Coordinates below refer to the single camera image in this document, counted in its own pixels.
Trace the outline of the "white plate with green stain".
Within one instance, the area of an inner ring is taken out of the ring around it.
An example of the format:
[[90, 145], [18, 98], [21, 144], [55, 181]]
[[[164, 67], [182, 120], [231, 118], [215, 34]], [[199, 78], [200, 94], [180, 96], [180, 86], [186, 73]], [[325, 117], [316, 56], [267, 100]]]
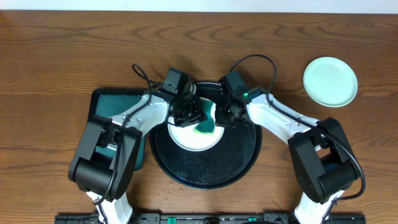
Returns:
[[[200, 99], [207, 117], [211, 116], [215, 120], [216, 104], [207, 98], [201, 97]], [[197, 125], [198, 123], [181, 128], [168, 124], [167, 128], [174, 143], [187, 151], [205, 151], [215, 146], [221, 140], [224, 133], [223, 127], [215, 125], [214, 133], [212, 135], [205, 135], [193, 131]]]

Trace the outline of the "yellow green sponge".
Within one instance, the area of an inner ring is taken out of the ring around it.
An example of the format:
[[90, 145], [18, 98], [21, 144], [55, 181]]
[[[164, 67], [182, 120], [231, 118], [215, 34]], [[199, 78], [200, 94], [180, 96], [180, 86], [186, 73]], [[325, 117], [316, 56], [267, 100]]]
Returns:
[[215, 120], [209, 116], [207, 120], [198, 123], [193, 131], [198, 134], [212, 135], [215, 131]]

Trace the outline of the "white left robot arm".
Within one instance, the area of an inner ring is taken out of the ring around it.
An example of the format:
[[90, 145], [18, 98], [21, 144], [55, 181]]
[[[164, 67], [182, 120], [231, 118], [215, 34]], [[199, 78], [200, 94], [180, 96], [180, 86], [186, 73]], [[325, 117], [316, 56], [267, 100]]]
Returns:
[[126, 190], [144, 135], [169, 118], [177, 127], [207, 119], [187, 73], [171, 68], [163, 82], [146, 83], [141, 99], [126, 111], [88, 118], [70, 164], [68, 178], [92, 199], [100, 223], [130, 221], [133, 209]]

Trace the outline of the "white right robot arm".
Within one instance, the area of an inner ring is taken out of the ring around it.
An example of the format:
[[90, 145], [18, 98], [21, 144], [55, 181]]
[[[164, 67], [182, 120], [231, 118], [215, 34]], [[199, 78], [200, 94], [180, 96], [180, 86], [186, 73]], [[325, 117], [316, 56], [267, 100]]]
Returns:
[[304, 116], [279, 102], [261, 87], [250, 88], [239, 72], [219, 80], [226, 98], [216, 107], [216, 125], [232, 126], [240, 119], [260, 125], [285, 142], [290, 151], [302, 197], [295, 223], [326, 223], [334, 205], [364, 172], [354, 156], [341, 124]]

